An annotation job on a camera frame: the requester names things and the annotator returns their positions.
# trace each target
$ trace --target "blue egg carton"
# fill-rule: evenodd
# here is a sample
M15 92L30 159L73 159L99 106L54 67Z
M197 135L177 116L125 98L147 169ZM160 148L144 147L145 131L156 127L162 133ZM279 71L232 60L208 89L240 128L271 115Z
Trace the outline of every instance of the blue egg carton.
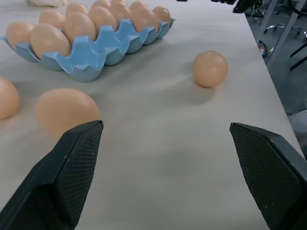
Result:
M16 44L17 51L15 51L8 43L6 36L1 40L18 55L31 62L38 62L50 70L65 71L77 81L90 82L100 75L104 65L116 65L125 54L133 54L142 46L151 44L155 39L163 38L174 21L175 19L172 19L170 25L161 22L158 32L153 27L147 27L138 33L131 20L123 19L119 22L116 32L111 26L101 26L94 42L88 36L74 38L69 56L65 57L59 52L52 52L43 54L41 60L35 55L30 43Z

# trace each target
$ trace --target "table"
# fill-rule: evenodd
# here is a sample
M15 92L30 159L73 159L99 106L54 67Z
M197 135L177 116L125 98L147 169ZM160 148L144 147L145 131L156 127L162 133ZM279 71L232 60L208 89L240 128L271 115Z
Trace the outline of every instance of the table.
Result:
M0 123L0 208L57 141L35 121L37 98L71 87L93 97L105 123L77 230L268 229L244 181L230 123L279 133L302 152L244 15L209 0L147 2L168 7L174 27L95 82L46 70L0 43L0 73L22 100L19 113ZM12 20L36 23L42 10L2 0L1 34ZM206 50L229 61L228 78L216 89L192 78L192 61Z

